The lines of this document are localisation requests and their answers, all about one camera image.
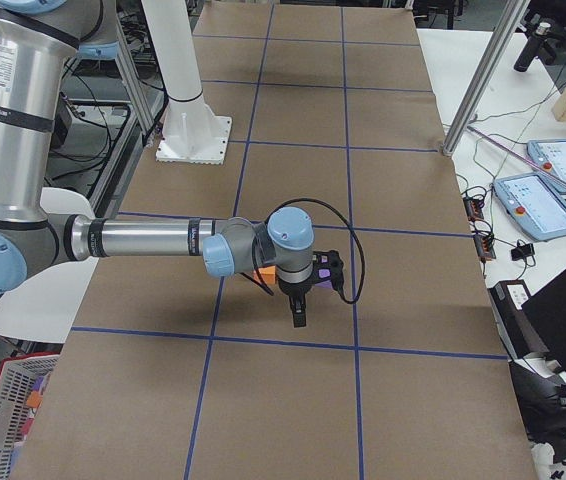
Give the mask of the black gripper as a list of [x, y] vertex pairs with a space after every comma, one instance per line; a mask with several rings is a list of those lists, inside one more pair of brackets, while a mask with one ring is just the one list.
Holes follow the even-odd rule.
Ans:
[[289, 299], [293, 326], [295, 328], [305, 327], [307, 324], [306, 295], [311, 291], [313, 282], [311, 280], [305, 280], [299, 283], [290, 283], [279, 279], [278, 286], [281, 292], [284, 293]]

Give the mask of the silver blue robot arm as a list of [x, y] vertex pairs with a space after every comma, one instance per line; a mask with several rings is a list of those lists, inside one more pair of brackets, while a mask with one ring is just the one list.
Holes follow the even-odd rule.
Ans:
[[296, 201], [262, 223], [234, 217], [118, 221], [118, 180], [96, 217], [43, 209], [54, 118], [67, 60], [115, 59], [130, 96], [142, 93], [112, 1], [0, 1], [0, 297], [65, 262], [115, 256], [201, 257], [214, 277], [274, 267], [293, 323], [306, 323], [318, 273], [309, 215]]

